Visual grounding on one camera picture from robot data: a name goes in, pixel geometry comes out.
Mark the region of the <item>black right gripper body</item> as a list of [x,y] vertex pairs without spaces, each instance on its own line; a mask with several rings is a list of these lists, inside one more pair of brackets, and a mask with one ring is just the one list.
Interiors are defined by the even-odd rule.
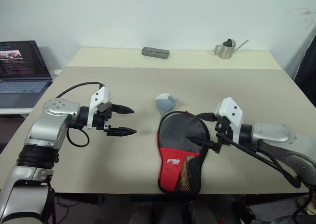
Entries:
[[215,115],[215,131],[217,142],[215,145],[215,152],[220,152],[222,145],[230,146],[229,140],[233,138],[233,130],[231,122],[225,116]]

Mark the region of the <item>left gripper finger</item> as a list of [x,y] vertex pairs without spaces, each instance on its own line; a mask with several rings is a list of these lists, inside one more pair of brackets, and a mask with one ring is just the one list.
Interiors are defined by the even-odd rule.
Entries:
[[122,106],[122,105],[111,105],[112,112],[118,113],[118,114],[131,114],[135,113],[135,111],[129,107]]
[[133,130],[131,128],[127,128],[127,127],[119,127],[119,128],[109,127],[108,129],[105,129],[105,132],[106,132],[107,136],[124,137],[124,136],[133,135],[137,131]]

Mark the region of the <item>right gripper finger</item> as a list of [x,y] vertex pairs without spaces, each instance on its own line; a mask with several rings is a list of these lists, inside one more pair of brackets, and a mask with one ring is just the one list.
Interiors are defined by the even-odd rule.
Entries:
[[216,116],[212,112],[203,112],[197,114],[197,118],[205,121],[210,121],[210,122],[215,122],[216,121]]
[[207,149],[214,149],[215,143],[211,140],[196,138],[196,137],[186,137],[192,143]]

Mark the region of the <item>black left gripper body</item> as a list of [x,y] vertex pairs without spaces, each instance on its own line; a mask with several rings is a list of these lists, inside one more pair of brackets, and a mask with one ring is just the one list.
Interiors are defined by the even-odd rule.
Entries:
[[93,115],[92,127],[97,130],[103,130],[106,133],[115,133],[115,129],[109,125],[109,120],[112,118],[112,112],[115,112],[116,105],[112,104],[103,112],[97,111]]

